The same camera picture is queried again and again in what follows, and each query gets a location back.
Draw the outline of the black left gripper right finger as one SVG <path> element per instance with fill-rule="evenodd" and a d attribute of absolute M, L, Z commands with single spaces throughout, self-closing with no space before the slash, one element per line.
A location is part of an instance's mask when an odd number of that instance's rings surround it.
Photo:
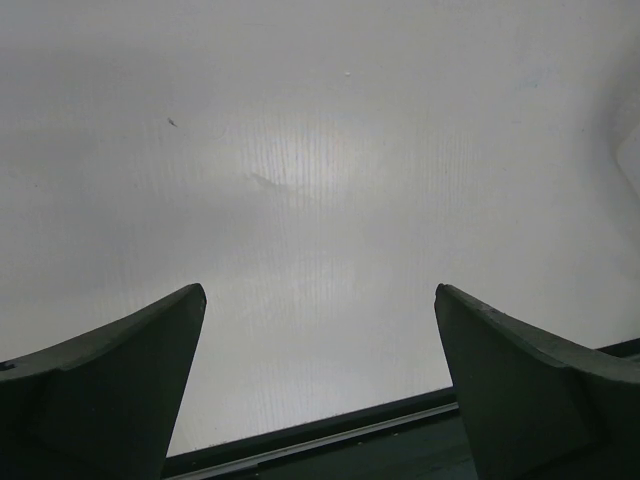
<path fill-rule="evenodd" d="M 578 345 L 452 285 L 437 287 L 434 308 L 479 478 L 638 478 L 638 358 Z"/>

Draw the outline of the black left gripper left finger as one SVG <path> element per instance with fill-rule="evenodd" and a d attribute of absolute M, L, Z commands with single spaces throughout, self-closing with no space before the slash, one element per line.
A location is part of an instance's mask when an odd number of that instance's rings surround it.
<path fill-rule="evenodd" d="M 203 287 L 187 285 L 3 361 L 2 478 L 160 478 L 205 309 Z"/>

